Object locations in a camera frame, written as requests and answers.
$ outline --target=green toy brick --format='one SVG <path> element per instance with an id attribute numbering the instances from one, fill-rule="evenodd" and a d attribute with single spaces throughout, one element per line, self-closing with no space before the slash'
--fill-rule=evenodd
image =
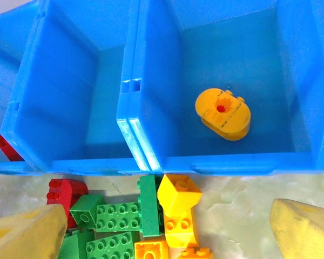
<path id="1" fill-rule="evenodd" d="M 79 227 L 96 228 L 96 209 L 102 204 L 105 204 L 102 195 L 82 195 L 70 212 Z"/>
<path id="2" fill-rule="evenodd" d="M 97 232 L 140 231 L 140 204 L 137 202 L 97 206 Z"/>
<path id="3" fill-rule="evenodd" d="M 139 240 L 139 232 L 134 231 L 90 241 L 87 259 L 134 259 L 134 243 Z"/>
<path id="4" fill-rule="evenodd" d="M 160 236 L 164 233 L 163 209 L 157 200 L 157 189 L 162 177 L 156 175 L 142 176 L 137 185 L 140 189 L 141 233 L 144 237 Z"/>
<path id="5" fill-rule="evenodd" d="M 86 243 L 93 241 L 93 230 L 85 229 L 83 232 L 75 230 L 66 233 L 61 244 L 58 259 L 86 259 Z"/>

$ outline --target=red toy brick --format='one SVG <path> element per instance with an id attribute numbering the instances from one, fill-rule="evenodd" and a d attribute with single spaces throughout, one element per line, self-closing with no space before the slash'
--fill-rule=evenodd
<path id="1" fill-rule="evenodd" d="M 47 205 L 62 204 L 67 217 L 67 228 L 74 228 L 77 224 L 70 214 L 70 209 L 82 195 L 88 192 L 83 182 L 71 179 L 52 179 L 49 182 Z"/>
<path id="2" fill-rule="evenodd" d="M 0 135 L 0 149 L 10 161 L 23 161 L 22 157 L 11 147 L 11 145 Z"/>

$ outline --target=blue plastic bin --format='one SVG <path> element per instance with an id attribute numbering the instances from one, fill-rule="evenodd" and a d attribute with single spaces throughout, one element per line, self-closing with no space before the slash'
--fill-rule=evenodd
<path id="1" fill-rule="evenodd" d="M 1 127 L 34 170 L 140 171 L 116 122 L 138 11 L 130 0 L 40 1 Z"/>
<path id="2" fill-rule="evenodd" d="M 136 38 L 117 119 L 143 153 L 140 169 L 324 170 L 324 0 L 141 0 Z M 242 140 L 224 140 L 196 114 L 213 87 L 251 109 Z"/>
<path id="3" fill-rule="evenodd" d="M 0 127 L 22 61 L 26 41 L 37 11 L 33 1 L 0 15 Z M 24 162 L 9 162 L 0 150 L 0 173 L 22 174 L 32 169 Z"/>

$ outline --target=yellow sponge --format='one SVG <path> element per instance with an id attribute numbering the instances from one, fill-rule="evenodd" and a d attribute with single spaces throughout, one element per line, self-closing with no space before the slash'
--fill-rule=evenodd
<path id="1" fill-rule="evenodd" d="M 270 224 L 283 258 L 324 259 L 324 209 L 276 199 Z"/>
<path id="2" fill-rule="evenodd" d="M 55 259 L 67 228 L 62 205 L 46 205 L 36 210 L 0 219 L 0 259 Z"/>

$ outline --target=floor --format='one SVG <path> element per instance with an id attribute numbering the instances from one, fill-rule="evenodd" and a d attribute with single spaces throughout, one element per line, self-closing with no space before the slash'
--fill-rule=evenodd
<path id="1" fill-rule="evenodd" d="M 0 4 L 0 12 L 26 0 L 5 2 L 6 6 Z M 0 175 L 0 217 L 44 205 L 50 179 L 67 177 Z M 104 194 L 107 203 L 135 201 L 139 192 L 138 175 L 79 179 L 93 193 Z M 200 243 L 210 247 L 216 259 L 282 258 L 269 225 L 269 211 L 276 198 L 324 207 L 324 174 L 251 178 L 195 176 L 193 180 L 203 192 L 196 206 Z M 177 258 L 178 254 L 179 250 L 173 250 L 171 258 Z"/>

